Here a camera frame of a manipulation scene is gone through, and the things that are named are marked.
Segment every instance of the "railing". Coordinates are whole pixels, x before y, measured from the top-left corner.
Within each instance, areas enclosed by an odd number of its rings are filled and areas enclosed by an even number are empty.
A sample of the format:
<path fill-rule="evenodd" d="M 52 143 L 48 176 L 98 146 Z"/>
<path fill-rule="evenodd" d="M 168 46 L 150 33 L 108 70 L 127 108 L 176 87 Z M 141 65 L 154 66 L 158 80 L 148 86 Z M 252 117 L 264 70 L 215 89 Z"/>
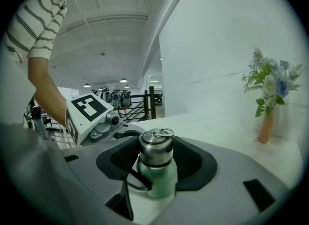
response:
<path fill-rule="evenodd" d="M 137 104 L 136 106 L 130 108 L 130 107 L 123 107 L 123 108 L 115 108 L 114 111 L 118 111 L 119 115 L 125 122 L 134 122 L 140 121 L 140 120 L 149 120 L 149 110 L 151 111 L 151 119 L 156 119 L 156 113 L 155 113 L 155 89 L 153 86 L 149 87 L 148 94 L 147 90 L 145 90 L 145 93 L 143 95 L 132 95 L 131 100 L 134 100 L 135 98 L 142 98 L 142 101 L 133 101 L 132 104 Z M 148 106 L 148 97 L 150 97 L 150 109 Z"/>

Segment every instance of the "flower vase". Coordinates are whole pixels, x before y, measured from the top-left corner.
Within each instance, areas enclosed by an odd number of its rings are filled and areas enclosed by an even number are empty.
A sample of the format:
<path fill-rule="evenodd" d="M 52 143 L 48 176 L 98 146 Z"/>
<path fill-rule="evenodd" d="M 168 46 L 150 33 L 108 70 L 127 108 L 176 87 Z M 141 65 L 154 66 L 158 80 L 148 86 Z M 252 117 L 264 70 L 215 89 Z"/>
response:
<path fill-rule="evenodd" d="M 271 110 L 270 115 L 265 114 L 257 140 L 261 143 L 267 143 L 271 137 L 274 124 L 274 110 Z"/>

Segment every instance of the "green water bottle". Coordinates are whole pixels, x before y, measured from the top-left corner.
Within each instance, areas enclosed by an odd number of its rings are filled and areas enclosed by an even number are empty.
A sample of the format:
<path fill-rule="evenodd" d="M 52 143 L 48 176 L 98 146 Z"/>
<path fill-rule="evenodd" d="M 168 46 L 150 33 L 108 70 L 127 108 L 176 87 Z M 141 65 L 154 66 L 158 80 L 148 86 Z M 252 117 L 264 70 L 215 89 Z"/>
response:
<path fill-rule="evenodd" d="M 177 166 L 173 159 L 171 129 L 152 129 L 141 134 L 137 171 L 152 183 L 148 194 L 157 199 L 175 194 Z"/>

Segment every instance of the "black slot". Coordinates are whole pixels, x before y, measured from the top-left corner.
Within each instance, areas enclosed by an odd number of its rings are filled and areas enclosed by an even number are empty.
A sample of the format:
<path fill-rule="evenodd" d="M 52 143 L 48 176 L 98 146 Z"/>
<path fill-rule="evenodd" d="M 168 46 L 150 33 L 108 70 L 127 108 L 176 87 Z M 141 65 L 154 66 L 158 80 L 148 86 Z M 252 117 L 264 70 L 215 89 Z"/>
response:
<path fill-rule="evenodd" d="M 76 159 L 78 159 L 79 157 L 77 155 L 69 155 L 64 157 L 64 159 L 66 160 L 66 162 L 70 162 L 70 161 L 74 161 Z"/>
<path fill-rule="evenodd" d="M 130 204 L 130 198 L 127 189 L 127 183 L 124 182 L 121 193 L 113 196 L 107 203 L 106 206 L 121 216 L 133 221 L 133 210 Z"/>
<path fill-rule="evenodd" d="M 269 194 L 269 192 L 258 180 L 245 181 L 243 184 L 247 188 L 260 212 L 275 202 L 275 199 Z"/>
<path fill-rule="evenodd" d="M 124 137 L 124 134 L 123 133 L 116 133 L 115 135 L 114 135 L 114 138 L 115 139 L 120 139 L 120 138 L 123 138 Z"/>

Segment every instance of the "person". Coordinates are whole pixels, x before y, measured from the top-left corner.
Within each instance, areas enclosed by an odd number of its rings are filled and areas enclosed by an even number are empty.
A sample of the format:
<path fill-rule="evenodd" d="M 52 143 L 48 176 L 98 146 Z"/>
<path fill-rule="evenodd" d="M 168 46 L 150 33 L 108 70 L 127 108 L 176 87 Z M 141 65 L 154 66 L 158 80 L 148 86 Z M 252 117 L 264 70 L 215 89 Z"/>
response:
<path fill-rule="evenodd" d="M 48 62 L 66 12 L 66 0 L 24 0 L 3 36 L 11 59 L 20 63 L 28 59 L 28 79 L 36 87 L 37 103 L 63 126 L 66 100 L 49 75 Z"/>

